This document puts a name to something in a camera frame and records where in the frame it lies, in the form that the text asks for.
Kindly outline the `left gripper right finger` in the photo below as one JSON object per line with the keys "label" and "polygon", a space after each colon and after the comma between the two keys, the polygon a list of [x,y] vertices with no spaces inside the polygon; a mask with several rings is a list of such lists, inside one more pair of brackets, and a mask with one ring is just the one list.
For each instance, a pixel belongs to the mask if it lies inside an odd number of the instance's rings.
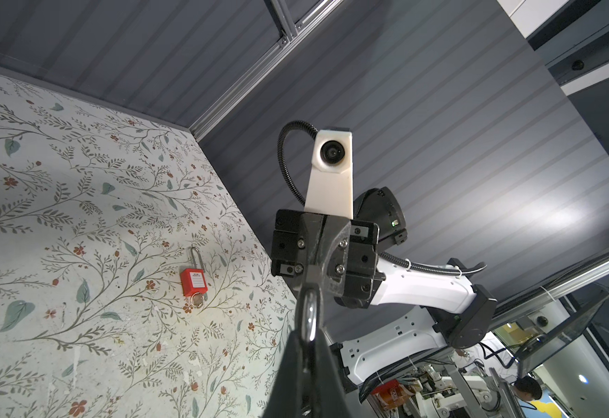
{"label": "left gripper right finger", "polygon": [[312,417],[351,418],[336,364],[323,334],[311,343]]}

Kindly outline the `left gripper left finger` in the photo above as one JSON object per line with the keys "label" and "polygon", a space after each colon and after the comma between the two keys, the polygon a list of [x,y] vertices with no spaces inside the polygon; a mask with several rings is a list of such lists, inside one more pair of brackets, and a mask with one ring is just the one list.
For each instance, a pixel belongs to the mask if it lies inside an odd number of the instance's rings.
{"label": "left gripper left finger", "polygon": [[303,417],[305,356],[299,332],[289,335],[264,418]]}

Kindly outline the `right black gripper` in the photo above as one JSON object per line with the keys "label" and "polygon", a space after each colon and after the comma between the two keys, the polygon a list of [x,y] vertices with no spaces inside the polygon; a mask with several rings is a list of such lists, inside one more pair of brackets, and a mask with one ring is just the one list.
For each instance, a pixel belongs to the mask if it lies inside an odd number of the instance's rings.
{"label": "right black gripper", "polygon": [[315,284],[346,308],[368,308],[386,276],[379,273],[379,226],[289,209],[276,213],[271,274],[294,294]]}

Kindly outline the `small black padlock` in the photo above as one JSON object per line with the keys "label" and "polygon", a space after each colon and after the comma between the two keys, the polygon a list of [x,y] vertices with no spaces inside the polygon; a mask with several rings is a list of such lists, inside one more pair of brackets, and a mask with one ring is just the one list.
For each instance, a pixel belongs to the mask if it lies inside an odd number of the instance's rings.
{"label": "small black padlock", "polygon": [[323,293],[317,284],[306,284],[300,289],[296,307],[297,337],[303,347],[316,340],[325,340],[323,329]]}

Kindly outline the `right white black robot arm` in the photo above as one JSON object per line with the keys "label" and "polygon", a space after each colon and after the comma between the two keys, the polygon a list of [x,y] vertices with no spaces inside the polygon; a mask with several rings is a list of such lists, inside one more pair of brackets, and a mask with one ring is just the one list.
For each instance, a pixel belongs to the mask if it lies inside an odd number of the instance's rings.
{"label": "right white black robot arm", "polygon": [[[497,302],[469,280],[459,261],[424,266],[387,249],[407,237],[388,188],[358,197],[348,218],[282,209],[276,214],[271,272],[297,294],[280,376],[360,385],[388,375],[393,363],[441,348],[469,348],[486,335]],[[406,305],[397,320],[353,340],[325,346],[323,298],[345,308]]]}

